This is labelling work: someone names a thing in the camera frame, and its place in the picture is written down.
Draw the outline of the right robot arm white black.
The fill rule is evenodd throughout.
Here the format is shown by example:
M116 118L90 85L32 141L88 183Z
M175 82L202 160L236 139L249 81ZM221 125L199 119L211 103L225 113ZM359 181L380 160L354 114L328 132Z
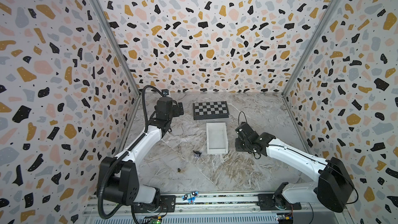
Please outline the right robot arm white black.
M309 183L281 183L268 206L285 210L302 202L320 203L333 212L341 213L350 203L349 198L356 189L340 159L333 157L328 160L310 155L274 135L258 134L246 122L242 122L235 132L238 135L235 140L237 151L279 160L311 179Z

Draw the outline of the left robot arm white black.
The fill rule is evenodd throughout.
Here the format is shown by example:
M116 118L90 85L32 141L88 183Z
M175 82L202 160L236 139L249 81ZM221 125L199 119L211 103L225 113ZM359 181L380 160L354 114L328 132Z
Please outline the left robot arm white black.
M99 166L97 209L102 219L109 219L122 206L160 206L160 190L140 183L138 166L150 149L171 132L173 118L184 114L183 104L169 96L158 99L154 113L140 134L115 157L105 157Z

